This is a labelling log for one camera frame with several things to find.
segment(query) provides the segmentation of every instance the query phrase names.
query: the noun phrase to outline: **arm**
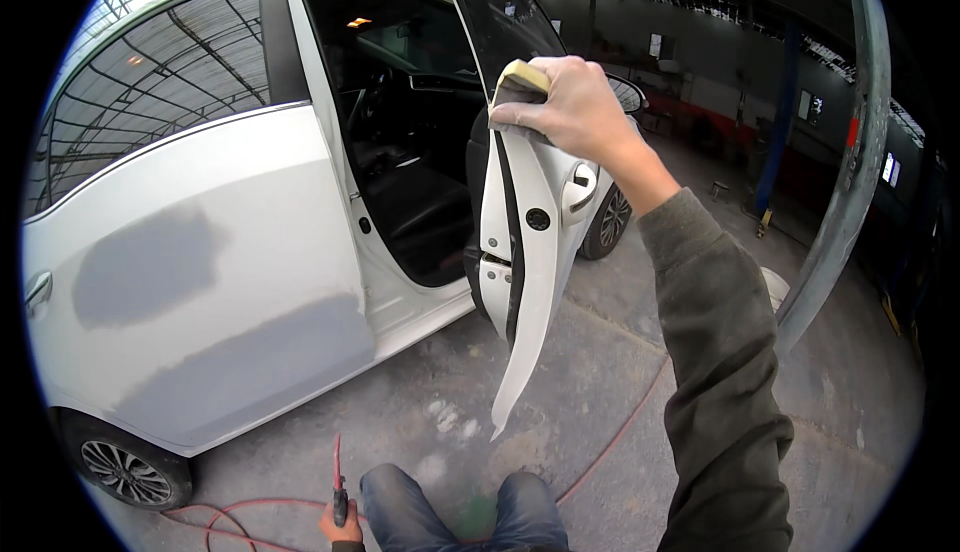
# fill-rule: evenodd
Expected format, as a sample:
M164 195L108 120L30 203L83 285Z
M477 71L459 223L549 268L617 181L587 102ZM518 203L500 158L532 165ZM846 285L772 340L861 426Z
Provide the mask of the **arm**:
M793 426L771 390L777 324L760 268L633 130L599 65L573 56L530 64L551 79L546 103L504 103L490 118L604 166L654 262L677 378L664 419L679 483L660 549L786 550L793 530L779 464Z
M786 550L774 401L777 323L760 267L683 189L639 219L677 392L664 413L679 483L661 550Z

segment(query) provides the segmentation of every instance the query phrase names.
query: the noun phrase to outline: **dusty floor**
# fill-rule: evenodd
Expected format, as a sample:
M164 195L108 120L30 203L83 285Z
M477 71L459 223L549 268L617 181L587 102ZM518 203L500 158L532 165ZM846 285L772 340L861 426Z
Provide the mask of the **dusty floor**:
M736 170L681 144L649 140L678 181L761 265L787 282L796 278L807 249L775 229L755 237L756 223L739 210L745 186ZM714 180L731 186L716 201L709 196ZM774 213L790 221L776 198ZM812 241L815 227L797 219L791 225L806 232L794 235ZM635 224L609 257L577 260L540 364L506 432L489 443L490 405L506 362L505 343L471 313L340 388L200 455L193 462L195 502L326 500L332 437L341 431L352 493L364 472L396 463L419 480L456 535L482 537L492 527L505 475L532 471L560 495L649 392L618 447L560 512L573 549L655 549L677 483L663 422L675 385L657 319L654 271ZM846 549L894 484L923 408L923 379L910 345L894 336L855 263L810 330L780 358L774 392L796 427L780 471L791 496L792 549ZM202 532L91 490L132 549L203 549ZM208 517L198 511L195 521ZM251 507L234 517L260 540L330 549L316 529L316 510ZM378 549L369 534L366 544ZM241 546L218 541L214 549L246 549Z

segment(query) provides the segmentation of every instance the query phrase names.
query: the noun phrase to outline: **tire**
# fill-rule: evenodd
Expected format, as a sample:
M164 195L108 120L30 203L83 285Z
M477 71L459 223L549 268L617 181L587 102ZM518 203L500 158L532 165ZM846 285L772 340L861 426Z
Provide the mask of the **tire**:
M603 201L600 202L600 208L593 217L593 222L586 230L583 236L583 243L580 245L580 256L587 260L600 260L606 257L614 248L623 233L627 231L627 224L630 221L634 210L630 208L630 202L620 191L620 188L614 184L610 186L609 191Z
M112 497L153 512L190 502L193 482L183 456L88 414L63 411L60 429L78 473ZM118 471L126 479L121 480Z

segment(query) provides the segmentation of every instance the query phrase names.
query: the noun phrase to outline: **jeans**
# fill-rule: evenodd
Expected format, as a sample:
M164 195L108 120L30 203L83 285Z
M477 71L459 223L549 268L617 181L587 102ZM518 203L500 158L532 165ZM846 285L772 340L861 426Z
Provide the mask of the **jeans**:
M516 472L496 497L496 526L486 541L461 543L440 521L414 479L395 464L380 464L360 479L364 515L383 552L499 552L552 546L567 550L560 511L540 477Z

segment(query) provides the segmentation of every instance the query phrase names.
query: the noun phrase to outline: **open car door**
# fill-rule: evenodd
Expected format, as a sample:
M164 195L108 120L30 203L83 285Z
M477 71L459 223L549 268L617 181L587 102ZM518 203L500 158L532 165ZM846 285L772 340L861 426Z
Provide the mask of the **open car door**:
M454 0L489 104L511 61L564 56L536 0ZM510 345L493 402L493 438L533 374L570 267L597 204L597 167L522 136L489 132L479 249L470 283L481 312Z

